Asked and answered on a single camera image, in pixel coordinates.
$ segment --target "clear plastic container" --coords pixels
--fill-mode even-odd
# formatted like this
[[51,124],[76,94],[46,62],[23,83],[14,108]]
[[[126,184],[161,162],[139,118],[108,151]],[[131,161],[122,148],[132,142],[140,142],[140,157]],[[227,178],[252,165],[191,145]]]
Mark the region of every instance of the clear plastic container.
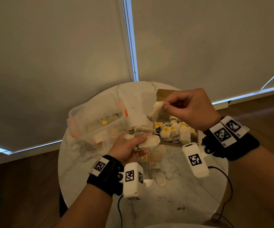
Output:
[[125,130],[127,109],[114,94],[92,98],[69,112],[67,125],[72,137],[98,145],[112,134]]

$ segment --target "round table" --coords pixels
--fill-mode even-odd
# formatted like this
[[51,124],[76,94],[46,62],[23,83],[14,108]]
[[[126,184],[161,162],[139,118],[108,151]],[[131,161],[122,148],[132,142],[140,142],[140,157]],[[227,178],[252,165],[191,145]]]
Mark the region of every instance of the round table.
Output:
[[[151,127],[152,123],[146,115],[156,102],[158,89],[178,90],[167,84],[139,81],[114,86],[97,96],[113,93],[122,99],[128,112],[125,119],[127,127]],[[196,178],[181,148],[169,145],[166,148],[161,166],[167,185],[160,187],[153,181],[141,200],[122,199],[120,209],[124,227],[147,227],[166,222],[202,224],[209,220],[219,207],[227,184],[225,176],[218,170],[210,169],[208,177]],[[68,207],[86,185],[89,170],[102,155],[102,150],[87,151],[85,143],[74,140],[66,130],[59,152],[58,175],[61,192]],[[208,155],[205,161],[208,166],[216,166],[228,173],[226,159]],[[118,199],[119,196],[113,196],[106,227],[120,227]]]

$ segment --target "black wrist strap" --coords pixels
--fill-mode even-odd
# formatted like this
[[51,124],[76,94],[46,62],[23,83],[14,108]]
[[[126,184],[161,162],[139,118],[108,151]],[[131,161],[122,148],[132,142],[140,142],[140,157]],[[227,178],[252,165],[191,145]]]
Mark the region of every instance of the black wrist strap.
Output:
[[[121,195],[123,184],[119,182],[121,179],[118,178],[118,173],[124,171],[124,166],[112,156],[104,155],[103,158],[107,159],[108,163],[100,170],[98,176],[90,174],[87,183],[98,187],[111,197],[113,194]],[[100,160],[94,165],[94,168],[97,170],[99,170],[96,168],[99,162]]]
[[260,145],[243,125],[229,116],[223,117],[204,134],[202,144],[206,146],[205,152],[229,161],[239,159]]

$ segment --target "right hand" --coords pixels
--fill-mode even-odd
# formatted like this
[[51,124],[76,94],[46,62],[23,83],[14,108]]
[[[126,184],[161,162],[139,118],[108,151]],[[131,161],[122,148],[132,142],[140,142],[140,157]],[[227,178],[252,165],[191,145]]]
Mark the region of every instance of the right hand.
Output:
[[221,119],[202,88],[173,92],[164,102],[170,104],[164,105],[163,110],[181,119],[195,130],[205,131]]

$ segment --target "open cardboard box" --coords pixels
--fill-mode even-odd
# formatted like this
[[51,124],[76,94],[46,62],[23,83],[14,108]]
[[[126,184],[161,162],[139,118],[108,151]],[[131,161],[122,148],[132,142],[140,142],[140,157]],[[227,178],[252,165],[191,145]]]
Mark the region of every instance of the open cardboard box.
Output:
[[[176,90],[166,90],[166,89],[158,89],[156,96],[157,96],[157,101],[164,101],[164,99],[169,96],[171,93],[175,92]],[[159,118],[156,120],[157,122],[166,122],[169,120],[170,115],[162,115],[159,116]],[[178,143],[172,143],[172,142],[164,142],[160,140],[160,143],[162,145],[170,145],[170,146],[178,146],[182,147],[182,144]]]

